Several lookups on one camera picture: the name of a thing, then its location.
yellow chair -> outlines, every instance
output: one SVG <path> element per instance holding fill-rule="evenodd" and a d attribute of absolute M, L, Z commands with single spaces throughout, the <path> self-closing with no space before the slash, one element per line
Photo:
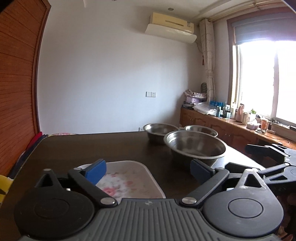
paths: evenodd
<path fill-rule="evenodd" d="M 8 190 L 12 184 L 13 180 L 8 178 L 8 177 L 5 177 L 5 176 L 2 176 L 0 175 L 0 189 L 6 193 L 8 193 Z M 3 202 L 3 199 L 4 199 L 5 195 L 4 194 L 0 194 L 0 203 Z"/>

air conditioner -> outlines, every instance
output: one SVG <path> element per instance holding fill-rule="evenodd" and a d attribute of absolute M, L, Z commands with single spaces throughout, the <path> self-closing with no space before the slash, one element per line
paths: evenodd
<path fill-rule="evenodd" d="M 145 33 L 184 43 L 193 43 L 197 37 L 193 23 L 156 12 L 150 16 Z"/>

bowl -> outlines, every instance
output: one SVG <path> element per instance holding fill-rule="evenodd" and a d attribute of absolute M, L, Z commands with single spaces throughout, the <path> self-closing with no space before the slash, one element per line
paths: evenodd
<path fill-rule="evenodd" d="M 190 170 L 190 162 L 194 158 L 211 166 L 225 156 L 227 148 L 219 138 L 197 131 L 173 131 L 166 134 L 163 141 L 171 149 L 174 163 L 187 170 Z"/>
<path fill-rule="evenodd" d="M 179 130 L 176 126 L 160 123 L 147 124 L 143 129 L 147 132 L 150 142 L 163 145 L 163 138 L 167 133 Z"/>
<path fill-rule="evenodd" d="M 186 131 L 203 132 L 203 133 L 210 134 L 211 136 L 214 136 L 214 137 L 217 137 L 218 136 L 218 132 L 217 131 L 215 131 L 215 130 L 213 130 L 211 128 L 205 127 L 205 126 L 195 126 L 195 125 L 185 126 L 184 127 L 184 130 L 186 130 Z"/>

metal screw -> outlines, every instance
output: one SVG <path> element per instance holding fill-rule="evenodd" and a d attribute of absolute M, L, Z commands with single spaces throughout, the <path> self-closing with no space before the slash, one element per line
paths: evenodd
<path fill-rule="evenodd" d="M 184 197 L 182 198 L 182 203 L 190 205 L 196 203 L 196 199 L 194 197 Z"/>
<path fill-rule="evenodd" d="M 103 197 L 100 202 L 104 205 L 112 205 L 115 203 L 115 199 L 112 197 Z"/>

dark tabletop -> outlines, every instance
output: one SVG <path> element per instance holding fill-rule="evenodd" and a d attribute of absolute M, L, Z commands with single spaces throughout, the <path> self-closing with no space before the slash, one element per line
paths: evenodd
<path fill-rule="evenodd" d="M 42 140 L 29 156 L 4 199 L 0 208 L 0 240 L 15 241 L 20 238 L 13 209 L 24 193 L 36 184 L 43 169 L 51 168 L 62 174 L 100 158 L 107 162 L 133 160 L 143 163 L 167 198 L 184 197 L 198 187 L 188 171 L 172 164 L 170 149 L 165 145 L 150 144 L 145 132 L 51 136 Z M 227 155 L 218 159 L 212 167 L 224 167 L 228 162 L 262 169 L 231 147 L 228 147 Z"/>

